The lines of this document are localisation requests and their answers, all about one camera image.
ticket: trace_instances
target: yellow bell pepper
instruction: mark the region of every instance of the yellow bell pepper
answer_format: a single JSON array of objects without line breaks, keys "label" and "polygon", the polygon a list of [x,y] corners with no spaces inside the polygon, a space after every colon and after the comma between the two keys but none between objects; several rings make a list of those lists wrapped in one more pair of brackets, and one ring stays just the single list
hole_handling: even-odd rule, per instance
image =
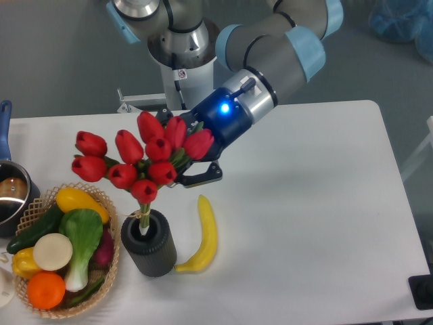
[{"label": "yellow bell pepper", "polygon": [[33,247],[22,249],[12,257],[12,271],[25,279],[31,279],[42,271],[33,259]]},{"label": "yellow bell pepper", "polygon": [[75,209],[91,209],[99,213],[105,225],[110,220],[110,214],[88,193],[78,188],[62,188],[55,197],[60,210],[64,213]]}]

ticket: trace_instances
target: yellow banana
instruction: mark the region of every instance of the yellow banana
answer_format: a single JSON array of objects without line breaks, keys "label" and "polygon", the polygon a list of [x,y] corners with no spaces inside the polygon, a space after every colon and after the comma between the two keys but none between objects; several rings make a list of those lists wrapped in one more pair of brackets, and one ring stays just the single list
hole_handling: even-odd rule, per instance
[{"label": "yellow banana", "polygon": [[177,272],[203,271],[214,259],[218,247],[218,230],[214,212],[204,195],[198,197],[198,213],[202,222],[202,243],[197,252],[183,264],[175,265]]}]

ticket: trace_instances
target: tulip bouquet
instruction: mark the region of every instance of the tulip bouquet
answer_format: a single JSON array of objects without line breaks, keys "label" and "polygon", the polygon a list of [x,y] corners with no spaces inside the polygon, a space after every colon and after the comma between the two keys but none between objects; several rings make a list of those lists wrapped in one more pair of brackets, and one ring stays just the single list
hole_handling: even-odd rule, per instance
[{"label": "tulip bouquet", "polygon": [[106,141],[93,133],[79,131],[76,148],[83,155],[75,155],[72,171],[88,182],[102,178],[126,190],[138,201],[140,228],[147,229],[150,222],[150,204],[158,190],[172,184],[179,172],[191,162],[203,158],[214,137],[209,129],[198,123],[189,133],[180,116],[172,117],[166,126],[143,111],[137,118],[141,142],[129,131],[118,131],[115,142],[123,163],[106,156]]}]

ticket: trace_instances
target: pot handle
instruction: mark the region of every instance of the pot handle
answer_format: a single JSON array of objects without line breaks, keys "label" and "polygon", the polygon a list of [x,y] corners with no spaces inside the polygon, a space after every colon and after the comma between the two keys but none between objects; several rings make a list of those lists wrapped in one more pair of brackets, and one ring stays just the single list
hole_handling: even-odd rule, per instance
[{"label": "pot handle", "polygon": [[9,124],[11,120],[12,103],[10,100],[4,100],[0,104],[0,160],[11,160],[11,151],[9,149],[8,135]]}]

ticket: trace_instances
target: red radish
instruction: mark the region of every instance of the red radish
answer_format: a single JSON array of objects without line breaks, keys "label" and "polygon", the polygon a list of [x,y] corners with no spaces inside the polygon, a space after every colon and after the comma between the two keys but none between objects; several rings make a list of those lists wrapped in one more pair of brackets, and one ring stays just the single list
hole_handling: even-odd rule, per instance
[{"label": "red radish", "polygon": [[111,237],[110,233],[106,228],[102,232],[101,242],[95,254],[93,254],[93,258],[95,262],[100,266],[107,266],[110,264],[114,255],[114,241]]}]

